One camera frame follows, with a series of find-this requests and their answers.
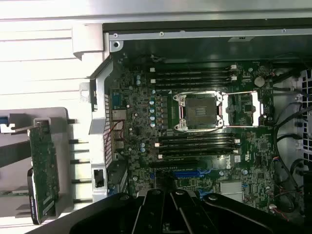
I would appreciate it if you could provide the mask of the silver finned chipset heatsink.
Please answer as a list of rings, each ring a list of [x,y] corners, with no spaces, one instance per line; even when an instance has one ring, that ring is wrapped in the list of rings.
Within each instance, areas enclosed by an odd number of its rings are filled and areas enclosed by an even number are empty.
[[[242,202],[244,200],[242,182],[240,181],[223,181],[220,182],[220,194]]]

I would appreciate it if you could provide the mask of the blue expansion slot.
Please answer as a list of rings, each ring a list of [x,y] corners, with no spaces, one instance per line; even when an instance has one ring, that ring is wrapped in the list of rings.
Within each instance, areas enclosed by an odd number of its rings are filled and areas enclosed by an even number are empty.
[[[204,177],[204,174],[201,174],[199,171],[175,171],[173,172],[174,177],[178,179],[182,178],[201,178]]]

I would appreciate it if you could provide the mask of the RAM slot white latches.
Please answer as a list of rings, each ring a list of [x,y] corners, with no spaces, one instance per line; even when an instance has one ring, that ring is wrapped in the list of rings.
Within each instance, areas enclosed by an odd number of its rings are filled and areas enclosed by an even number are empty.
[[[232,137],[221,137],[221,138],[173,138],[173,139],[163,139],[159,140],[155,143],[156,147],[164,146],[164,145],[173,145],[173,144],[200,144],[200,143],[233,143],[237,144],[240,143],[240,139],[232,138]]]
[[[206,72],[206,71],[230,71],[230,70],[236,70],[237,65],[230,65],[228,67],[201,67],[201,68],[191,68],[191,67],[186,67],[186,68],[166,68],[166,69],[160,69],[160,68],[155,68],[151,67],[148,69],[148,72],[151,73],[156,73],[156,72]]]
[[[158,159],[178,159],[178,158],[193,158],[193,157],[209,157],[209,156],[225,156],[238,155],[239,150],[223,151],[223,152],[173,152],[157,154]]]

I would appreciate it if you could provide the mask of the black expansion slot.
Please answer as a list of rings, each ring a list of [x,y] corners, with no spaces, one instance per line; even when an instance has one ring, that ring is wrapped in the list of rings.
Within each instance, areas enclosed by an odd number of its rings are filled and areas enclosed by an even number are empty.
[[[193,168],[199,164],[198,160],[163,160],[149,163],[150,168]]]

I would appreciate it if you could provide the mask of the green motherboard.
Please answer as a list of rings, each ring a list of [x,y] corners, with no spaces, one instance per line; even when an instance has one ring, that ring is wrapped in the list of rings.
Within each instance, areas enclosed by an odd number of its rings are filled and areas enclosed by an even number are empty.
[[[156,72],[167,73],[236,73],[231,77],[150,77],[148,69],[228,67],[237,65],[236,70],[206,72]],[[209,193],[220,194],[220,182],[240,181],[243,203],[262,211],[269,209],[273,199],[274,186],[269,160],[274,155],[273,148],[273,91],[266,81],[264,87],[257,88],[254,79],[272,74],[272,69],[257,61],[249,62],[205,62],[205,63],[158,63],[139,61],[127,64],[121,73],[112,79],[109,89],[112,127],[105,146],[114,153],[116,159],[127,165],[127,192],[137,195],[144,189],[175,187],[194,192],[198,197]],[[240,139],[235,149],[178,149],[159,150],[155,143],[159,137],[186,134],[173,129],[173,96],[187,91],[216,90],[221,93],[257,91],[263,104],[263,115],[259,126],[254,128],[224,127],[211,133],[235,133],[232,138]],[[229,98],[230,123],[250,125],[251,98],[249,95]],[[233,143],[200,143],[177,145],[221,145]],[[157,154],[173,152],[223,152],[239,150],[238,155],[193,157],[178,159],[158,159]],[[193,168],[150,168],[149,163],[163,160],[198,160]],[[174,177],[175,171],[199,171],[201,178]]]

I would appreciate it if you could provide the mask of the thin metal locking lever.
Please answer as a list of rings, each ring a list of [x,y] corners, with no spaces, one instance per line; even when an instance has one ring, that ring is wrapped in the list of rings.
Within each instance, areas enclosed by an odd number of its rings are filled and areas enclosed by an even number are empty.
[[[211,129],[188,129],[185,131],[181,131],[182,133],[191,134],[191,133],[211,133],[218,130],[222,130],[223,127],[211,128]]]
[[[176,94],[176,96],[182,96],[182,95],[199,95],[199,94],[212,94],[214,96],[217,96],[216,90],[203,90],[203,91],[187,91],[187,92],[181,92]]]

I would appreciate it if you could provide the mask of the grey parts rack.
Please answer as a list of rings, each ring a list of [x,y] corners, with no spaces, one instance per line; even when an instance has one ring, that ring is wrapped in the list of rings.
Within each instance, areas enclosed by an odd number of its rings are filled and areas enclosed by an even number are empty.
[[[69,134],[67,111],[63,107],[0,110],[0,117],[8,117],[8,133],[0,133],[0,191],[28,192],[27,172],[31,168],[31,149],[27,130],[34,119],[49,120],[52,141],[56,149],[59,194],[56,214],[72,209],[72,186],[69,158]],[[29,217],[31,219],[29,195],[0,197],[0,217]]]

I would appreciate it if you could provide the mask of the green RAM stick bare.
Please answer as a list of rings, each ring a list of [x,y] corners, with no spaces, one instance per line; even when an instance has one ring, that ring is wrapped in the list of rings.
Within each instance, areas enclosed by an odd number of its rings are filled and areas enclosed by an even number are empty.
[[[23,191],[0,191],[0,197],[7,197],[7,196],[28,196],[28,192]]]

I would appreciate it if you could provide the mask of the CPU socket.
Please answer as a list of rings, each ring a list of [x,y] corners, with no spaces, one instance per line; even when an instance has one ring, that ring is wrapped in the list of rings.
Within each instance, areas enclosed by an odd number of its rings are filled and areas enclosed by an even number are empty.
[[[173,96],[173,129],[211,129],[223,127],[221,117],[221,92],[212,94]]]

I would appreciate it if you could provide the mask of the metal socket cover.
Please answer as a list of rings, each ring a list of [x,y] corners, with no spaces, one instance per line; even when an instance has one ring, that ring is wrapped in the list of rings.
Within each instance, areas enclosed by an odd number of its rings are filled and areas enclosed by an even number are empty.
[[[242,95],[249,95],[251,98],[251,124],[250,125],[237,125],[236,123],[230,123],[230,111],[229,111],[229,98],[234,98],[237,95],[240,98]],[[259,118],[263,115],[263,104],[258,99],[257,91],[245,91],[236,93],[221,93],[221,117],[224,127],[234,128],[254,128],[259,126]]]

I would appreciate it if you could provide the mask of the perforated metal disk bay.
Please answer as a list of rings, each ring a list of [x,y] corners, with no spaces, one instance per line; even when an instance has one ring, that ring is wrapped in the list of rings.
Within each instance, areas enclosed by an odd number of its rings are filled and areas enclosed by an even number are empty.
[[[273,94],[280,153],[312,163],[312,69],[280,78]]]

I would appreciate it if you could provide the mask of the dark grey open PC case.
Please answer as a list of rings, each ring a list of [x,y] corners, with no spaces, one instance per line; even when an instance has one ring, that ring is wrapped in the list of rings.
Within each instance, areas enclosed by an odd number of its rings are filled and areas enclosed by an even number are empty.
[[[272,74],[264,77],[272,84],[272,91],[280,78],[312,69],[311,27],[230,21],[202,28],[194,22],[152,22],[96,25],[95,32],[101,34],[96,48],[104,52],[104,59],[80,86],[81,98],[91,106],[88,144],[93,204],[86,208],[87,217],[111,207],[120,195],[136,198],[151,190],[144,189],[137,195],[127,192],[126,162],[116,159],[105,146],[113,119],[109,89],[113,77],[120,74],[125,65],[141,60],[151,64],[257,61],[272,69]],[[282,155],[278,129],[273,103],[274,155],[268,168],[274,193],[269,209],[263,212],[296,225],[296,234],[312,234],[312,163],[301,157]],[[170,195],[180,189],[156,189],[166,195],[162,234],[187,234]],[[192,191],[185,191],[198,200],[203,199]]]

